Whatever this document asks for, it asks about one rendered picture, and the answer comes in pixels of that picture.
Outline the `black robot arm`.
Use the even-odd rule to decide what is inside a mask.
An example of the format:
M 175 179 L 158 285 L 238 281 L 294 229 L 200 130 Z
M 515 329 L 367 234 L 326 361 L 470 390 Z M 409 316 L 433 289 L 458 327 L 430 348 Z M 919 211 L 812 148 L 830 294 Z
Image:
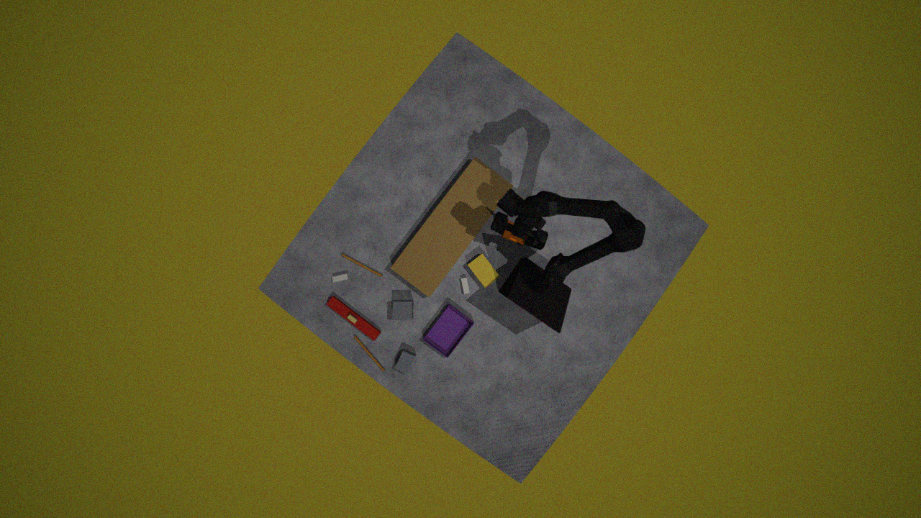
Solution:
M 645 225 L 637 220 L 616 201 L 601 201 L 559 196 L 552 191 L 539 191 L 537 196 L 522 199 L 510 189 L 497 206 L 515 220 L 521 230 L 529 232 L 533 227 L 541 230 L 546 221 L 542 217 L 555 215 L 572 215 L 604 219 L 613 233 L 599 242 L 593 243 L 573 255 L 553 256 L 543 275 L 534 280 L 530 289 L 539 299 L 546 301 L 550 295 L 561 288 L 568 274 L 614 252 L 626 252 L 640 248 L 643 244 Z

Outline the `red flat block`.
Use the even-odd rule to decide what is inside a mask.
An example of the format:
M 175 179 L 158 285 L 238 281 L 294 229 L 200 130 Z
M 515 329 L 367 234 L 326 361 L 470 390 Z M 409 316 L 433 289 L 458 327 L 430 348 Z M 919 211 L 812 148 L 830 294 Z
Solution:
M 366 321 L 364 318 L 362 318 L 362 316 L 356 314 L 352 309 L 348 307 L 348 305 L 341 302 L 341 299 L 337 299 L 335 296 L 332 296 L 326 305 L 331 307 L 331 309 L 334 309 L 336 314 L 341 315 L 343 318 L 345 318 L 345 320 L 352 322 L 355 327 L 366 334 L 366 337 L 370 337 L 375 341 L 381 334 L 381 331 L 379 331 L 377 327 L 373 327 L 370 322 Z

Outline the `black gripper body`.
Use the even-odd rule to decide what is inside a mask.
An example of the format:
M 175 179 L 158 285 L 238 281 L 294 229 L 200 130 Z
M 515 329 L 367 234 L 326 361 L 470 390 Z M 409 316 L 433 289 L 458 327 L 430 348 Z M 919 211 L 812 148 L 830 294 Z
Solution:
M 536 232 L 530 230 L 529 232 L 524 232 L 524 230 L 521 230 L 519 225 L 517 225 L 517 221 L 515 221 L 514 225 L 508 223 L 507 217 L 509 217 L 509 215 L 504 215 L 502 212 L 498 211 L 494 221 L 492 222 L 491 229 L 495 232 L 503 232 L 503 230 L 507 230 L 508 232 L 511 232 L 511 234 L 523 240 L 525 240 L 526 236 L 528 236 L 532 238 L 533 248 L 537 248 L 538 250 L 542 250 L 544 248 L 546 240 L 548 239 L 548 232 L 544 232 L 544 230 L 536 230 Z

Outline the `yellow rectangular block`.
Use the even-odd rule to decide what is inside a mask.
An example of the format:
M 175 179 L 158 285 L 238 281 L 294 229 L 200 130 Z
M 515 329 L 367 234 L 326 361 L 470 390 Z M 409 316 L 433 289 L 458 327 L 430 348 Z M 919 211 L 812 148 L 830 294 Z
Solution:
M 496 270 L 492 268 L 492 265 L 490 262 L 488 262 L 486 256 L 484 256 L 483 253 L 468 263 L 468 266 L 471 270 L 473 270 L 473 274 L 477 277 L 477 279 L 479 279 L 481 285 L 483 285 L 484 288 L 487 288 L 487 286 L 491 285 L 498 278 L 500 278 Z

